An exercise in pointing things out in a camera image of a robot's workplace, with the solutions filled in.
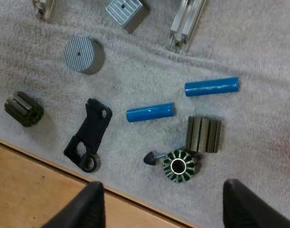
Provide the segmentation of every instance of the blue battery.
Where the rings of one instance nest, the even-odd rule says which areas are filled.
[[[185,84],[186,96],[200,96],[239,91],[239,79],[230,77],[217,80],[191,82]]]
[[[132,123],[143,120],[153,120],[175,115],[174,103],[156,106],[134,108],[127,111],[127,120]]]

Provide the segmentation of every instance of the gray carpet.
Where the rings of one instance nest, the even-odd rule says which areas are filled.
[[[58,0],[53,23],[32,16],[31,1],[0,0],[0,138],[80,172],[63,149],[83,122],[89,97],[113,117],[94,180],[203,228],[221,228],[222,185],[238,178],[290,219],[290,0],[209,0],[190,52],[166,50],[178,0],[148,0],[151,12],[131,35],[105,12],[108,0]],[[62,61],[66,42],[83,34],[106,53],[101,71],[85,76]],[[188,98],[184,83],[238,76],[238,93]],[[45,108],[23,128],[3,110],[24,91]],[[175,117],[128,123],[129,108],[175,102]],[[151,150],[184,145],[189,115],[223,120],[219,153],[207,154],[197,176],[175,184]]]

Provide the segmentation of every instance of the silver cylinder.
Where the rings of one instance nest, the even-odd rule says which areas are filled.
[[[65,46],[64,61],[76,72],[93,75],[103,67],[104,59],[102,47],[84,36],[72,38]]]

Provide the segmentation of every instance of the green cylindrical part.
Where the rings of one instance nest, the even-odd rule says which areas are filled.
[[[169,180],[176,183],[187,182],[196,173],[196,160],[186,150],[175,150],[166,155],[163,170]]]

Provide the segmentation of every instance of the wooden baseboard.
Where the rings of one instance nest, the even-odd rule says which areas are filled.
[[[0,227],[40,227],[90,181],[0,140]],[[104,188],[109,228],[198,228],[114,188]],[[50,203],[42,208],[45,202]]]

